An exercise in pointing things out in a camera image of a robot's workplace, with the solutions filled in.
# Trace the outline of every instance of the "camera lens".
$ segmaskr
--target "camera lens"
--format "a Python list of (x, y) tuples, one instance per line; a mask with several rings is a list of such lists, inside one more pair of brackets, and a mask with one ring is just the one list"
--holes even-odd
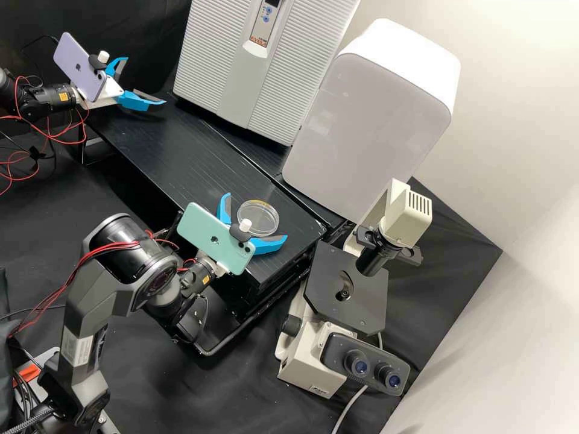
[(365, 361), (360, 360), (356, 363), (356, 366), (354, 367), (354, 369), (356, 369), (356, 372), (358, 374), (365, 374), (366, 371), (368, 370), (368, 365), (366, 364)]
[(399, 376), (391, 376), (388, 379), (388, 384), (391, 387), (397, 388), (398, 386), (400, 386), (400, 377)]

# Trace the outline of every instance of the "label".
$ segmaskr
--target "label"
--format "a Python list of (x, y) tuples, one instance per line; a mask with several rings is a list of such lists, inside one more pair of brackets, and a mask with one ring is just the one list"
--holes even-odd
[(309, 391), (319, 396), (328, 396), (330, 394), (330, 392), (326, 392), (325, 390), (320, 389), (319, 387), (316, 386), (311, 386)]
[(60, 354), (74, 367), (86, 365), (89, 362), (93, 336), (78, 339), (66, 327), (62, 331)]

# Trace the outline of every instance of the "white appliance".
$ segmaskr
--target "white appliance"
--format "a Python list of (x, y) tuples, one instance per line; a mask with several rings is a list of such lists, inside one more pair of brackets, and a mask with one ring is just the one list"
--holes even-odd
[(284, 179), (363, 222), (385, 201), (390, 179), (407, 182), (450, 124), (459, 74), (460, 62), (441, 46), (374, 21), (330, 65)]
[(294, 142), (360, 0), (192, 0), (173, 91)]

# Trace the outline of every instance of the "white wall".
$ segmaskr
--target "white wall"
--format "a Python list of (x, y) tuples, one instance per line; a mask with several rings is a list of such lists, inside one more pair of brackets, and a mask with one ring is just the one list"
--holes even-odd
[(362, 0), (462, 63), (416, 177), (505, 253), (382, 434), (579, 427), (579, 0)]
[(382, 434), (579, 427), (579, 186), (509, 246)]
[(579, 0), (362, 0), (462, 64), (453, 122), (416, 177), (501, 247), (545, 213), (579, 161)]

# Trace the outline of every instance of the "clear petri dish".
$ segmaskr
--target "clear petri dish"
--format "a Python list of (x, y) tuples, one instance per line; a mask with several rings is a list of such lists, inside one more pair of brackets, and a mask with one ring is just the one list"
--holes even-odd
[(252, 221), (252, 227), (249, 233), (256, 237), (269, 236), (277, 230), (279, 226), (279, 214), (276, 209), (258, 199), (245, 201), (237, 210), (237, 220), (243, 219)]

